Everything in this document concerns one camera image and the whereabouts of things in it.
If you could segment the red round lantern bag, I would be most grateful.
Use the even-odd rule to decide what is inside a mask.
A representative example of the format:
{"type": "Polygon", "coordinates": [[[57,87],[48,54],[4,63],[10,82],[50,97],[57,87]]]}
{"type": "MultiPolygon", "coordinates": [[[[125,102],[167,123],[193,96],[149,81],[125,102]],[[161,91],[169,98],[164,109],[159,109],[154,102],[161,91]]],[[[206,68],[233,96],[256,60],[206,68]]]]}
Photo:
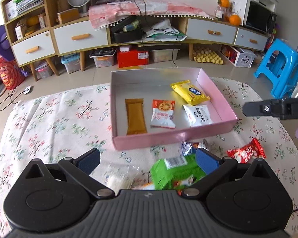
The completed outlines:
{"type": "Polygon", "coordinates": [[[7,61],[0,55],[0,78],[7,90],[13,90],[19,86],[25,76],[22,74],[15,59],[7,61]]]}

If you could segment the red white snack packet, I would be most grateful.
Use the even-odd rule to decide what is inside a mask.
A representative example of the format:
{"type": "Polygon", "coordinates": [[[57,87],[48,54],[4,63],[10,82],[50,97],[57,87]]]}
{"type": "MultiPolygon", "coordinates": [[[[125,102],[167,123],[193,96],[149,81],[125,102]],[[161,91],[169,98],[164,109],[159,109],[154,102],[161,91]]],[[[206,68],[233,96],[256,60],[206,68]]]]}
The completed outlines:
{"type": "Polygon", "coordinates": [[[234,158],[238,163],[248,163],[252,158],[266,159],[264,148],[257,138],[253,138],[250,143],[241,148],[228,150],[227,155],[234,158]]]}

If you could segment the orange fruit lower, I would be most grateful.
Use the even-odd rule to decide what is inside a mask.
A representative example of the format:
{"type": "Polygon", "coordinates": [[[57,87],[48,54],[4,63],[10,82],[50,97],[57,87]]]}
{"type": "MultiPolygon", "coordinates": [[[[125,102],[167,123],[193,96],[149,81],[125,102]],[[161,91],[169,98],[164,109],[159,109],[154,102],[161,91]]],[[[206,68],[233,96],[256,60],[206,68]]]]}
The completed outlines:
{"type": "Polygon", "coordinates": [[[229,17],[229,23],[234,26],[240,26],[242,24],[242,20],[237,14],[233,14],[229,17]]]}

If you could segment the green biscuit package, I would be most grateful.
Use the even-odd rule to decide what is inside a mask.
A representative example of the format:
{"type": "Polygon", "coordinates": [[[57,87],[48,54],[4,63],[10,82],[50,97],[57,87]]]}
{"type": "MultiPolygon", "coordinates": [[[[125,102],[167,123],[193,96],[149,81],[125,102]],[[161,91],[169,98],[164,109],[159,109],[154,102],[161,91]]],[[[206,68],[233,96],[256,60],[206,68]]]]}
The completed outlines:
{"type": "Polygon", "coordinates": [[[156,190],[183,190],[207,175],[194,154],[160,159],[152,165],[150,174],[156,190]]]}

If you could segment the pink cardboard box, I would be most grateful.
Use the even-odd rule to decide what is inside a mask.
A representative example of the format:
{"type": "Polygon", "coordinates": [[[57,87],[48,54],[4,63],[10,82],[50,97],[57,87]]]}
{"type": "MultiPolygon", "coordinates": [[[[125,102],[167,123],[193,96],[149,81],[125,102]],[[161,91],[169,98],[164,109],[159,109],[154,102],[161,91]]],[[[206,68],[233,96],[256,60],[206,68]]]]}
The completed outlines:
{"type": "Polygon", "coordinates": [[[113,71],[110,88],[112,141],[120,151],[228,133],[238,120],[201,68],[113,71]]]}

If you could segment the gold snack bar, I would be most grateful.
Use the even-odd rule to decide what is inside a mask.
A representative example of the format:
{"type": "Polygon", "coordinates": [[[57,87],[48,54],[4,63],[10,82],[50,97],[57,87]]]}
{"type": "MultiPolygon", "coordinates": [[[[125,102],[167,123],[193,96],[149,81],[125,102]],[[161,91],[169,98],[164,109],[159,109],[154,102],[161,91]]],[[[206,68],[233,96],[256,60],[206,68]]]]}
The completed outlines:
{"type": "Polygon", "coordinates": [[[143,113],[142,98],[125,99],[128,130],[127,135],[144,134],[147,133],[145,118],[143,113]]]}

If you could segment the white patterned box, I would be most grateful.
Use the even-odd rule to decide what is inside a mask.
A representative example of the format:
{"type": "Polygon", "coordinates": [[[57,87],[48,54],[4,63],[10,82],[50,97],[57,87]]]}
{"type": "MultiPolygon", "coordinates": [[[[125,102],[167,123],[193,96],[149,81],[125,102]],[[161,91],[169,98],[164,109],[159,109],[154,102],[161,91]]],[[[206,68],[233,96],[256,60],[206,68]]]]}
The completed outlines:
{"type": "Polygon", "coordinates": [[[249,49],[221,45],[220,52],[226,57],[234,67],[251,68],[256,54],[249,49]]]}

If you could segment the black microwave oven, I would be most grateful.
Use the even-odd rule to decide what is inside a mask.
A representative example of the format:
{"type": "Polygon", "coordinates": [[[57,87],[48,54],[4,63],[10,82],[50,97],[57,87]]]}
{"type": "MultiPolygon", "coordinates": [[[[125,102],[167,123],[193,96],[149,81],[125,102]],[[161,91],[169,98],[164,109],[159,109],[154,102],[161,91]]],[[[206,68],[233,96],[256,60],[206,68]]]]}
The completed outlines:
{"type": "Polygon", "coordinates": [[[247,28],[272,34],[277,15],[267,7],[253,0],[248,0],[245,7],[243,25],[247,28]]]}

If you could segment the white small snack packet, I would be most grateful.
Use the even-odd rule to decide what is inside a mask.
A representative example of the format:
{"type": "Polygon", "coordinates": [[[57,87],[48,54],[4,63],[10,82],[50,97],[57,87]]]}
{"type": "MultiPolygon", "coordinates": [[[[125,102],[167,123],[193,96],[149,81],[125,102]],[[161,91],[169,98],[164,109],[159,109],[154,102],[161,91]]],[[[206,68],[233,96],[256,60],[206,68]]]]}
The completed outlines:
{"type": "Polygon", "coordinates": [[[190,127],[199,127],[213,123],[206,105],[183,105],[190,127]]]}

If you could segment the blue lid plastic bin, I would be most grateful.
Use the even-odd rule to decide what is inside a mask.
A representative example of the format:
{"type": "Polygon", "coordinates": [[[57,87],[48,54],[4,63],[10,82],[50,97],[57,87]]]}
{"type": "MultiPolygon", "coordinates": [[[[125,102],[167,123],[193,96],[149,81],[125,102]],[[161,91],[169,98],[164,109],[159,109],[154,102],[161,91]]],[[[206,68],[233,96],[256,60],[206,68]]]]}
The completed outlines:
{"type": "Polygon", "coordinates": [[[68,74],[74,73],[81,69],[79,53],[73,53],[62,56],[61,63],[65,66],[68,74]]]}

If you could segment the pink cherry cloth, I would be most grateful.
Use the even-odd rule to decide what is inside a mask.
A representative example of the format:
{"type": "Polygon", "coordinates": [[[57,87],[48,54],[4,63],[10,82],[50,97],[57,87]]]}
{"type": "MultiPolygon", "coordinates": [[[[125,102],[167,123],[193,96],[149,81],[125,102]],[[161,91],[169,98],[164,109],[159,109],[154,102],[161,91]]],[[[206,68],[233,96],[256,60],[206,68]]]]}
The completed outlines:
{"type": "Polygon", "coordinates": [[[213,18],[202,9],[181,2],[125,1],[94,5],[88,11],[89,20],[96,30],[113,26],[128,16],[197,17],[213,18]]]}

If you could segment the yellow snack packet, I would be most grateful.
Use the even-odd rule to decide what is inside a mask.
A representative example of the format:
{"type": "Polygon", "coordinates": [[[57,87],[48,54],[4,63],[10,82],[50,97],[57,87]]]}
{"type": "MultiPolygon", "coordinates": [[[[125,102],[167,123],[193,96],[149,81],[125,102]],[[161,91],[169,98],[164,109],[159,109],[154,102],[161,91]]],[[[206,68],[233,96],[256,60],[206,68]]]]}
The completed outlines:
{"type": "Polygon", "coordinates": [[[170,87],[191,106],[210,100],[210,97],[192,84],[190,80],[171,83],[170,87]]]}

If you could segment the clear white cracker pack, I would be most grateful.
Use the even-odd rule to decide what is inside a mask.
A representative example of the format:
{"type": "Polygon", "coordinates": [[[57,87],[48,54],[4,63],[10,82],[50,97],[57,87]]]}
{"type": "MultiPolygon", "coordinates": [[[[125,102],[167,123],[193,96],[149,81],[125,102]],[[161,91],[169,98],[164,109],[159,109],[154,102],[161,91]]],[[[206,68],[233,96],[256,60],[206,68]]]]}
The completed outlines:
{"type": "Polygon", "coordinates": [[[105,173],[105,184],[115,195],[120,190],[130,189],[133,181],[139,173],[139,167],[135,165],[109,164],[105,173]]]}

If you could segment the orange white biscuit packet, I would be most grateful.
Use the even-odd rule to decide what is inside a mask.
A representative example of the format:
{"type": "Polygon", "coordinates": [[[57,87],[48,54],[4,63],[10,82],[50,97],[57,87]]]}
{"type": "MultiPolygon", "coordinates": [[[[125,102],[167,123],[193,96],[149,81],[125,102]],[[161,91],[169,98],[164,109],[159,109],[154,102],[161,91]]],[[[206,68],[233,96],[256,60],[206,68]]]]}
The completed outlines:
{"type": "Polygon", "coordinates": [[[175,101],[154,99],[152,102],[152,127],[175,128],[174,123],[175,101]]]}

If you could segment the floral tablecloth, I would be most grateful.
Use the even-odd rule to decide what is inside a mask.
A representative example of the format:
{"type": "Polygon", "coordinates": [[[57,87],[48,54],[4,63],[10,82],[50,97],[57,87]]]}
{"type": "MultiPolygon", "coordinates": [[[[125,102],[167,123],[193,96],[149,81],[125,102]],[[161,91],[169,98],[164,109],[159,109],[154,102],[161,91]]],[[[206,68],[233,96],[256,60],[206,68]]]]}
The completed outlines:
{"type": "MultiPolygon", "coordinates": [[[[247,84],[225,78],[214,83],[232,106],[238,121],[233,130],[207,139],[210,151],[223,157],[257,139],[266,161],[290,195],[295,212],[287,224],[288,233],[298,232],[298,150],[281,122],[273,117],[246,117],[245,102],[259,100],[247,84]]],[[[0,235],[10,232],[4,214],[6,195],[33,158],[56,163],[64,157],[78,157],[97,148],[102,155],[93,178],[106,183],[116,166],[137,168],[133,187],[148,185],[150,168],[161,158],[180,154],[180,145],[156,145],[131,151],[117,151],[112,144],[109,84],[78,88],[18,103],[8,117],[0,143],[0,235]]]]}

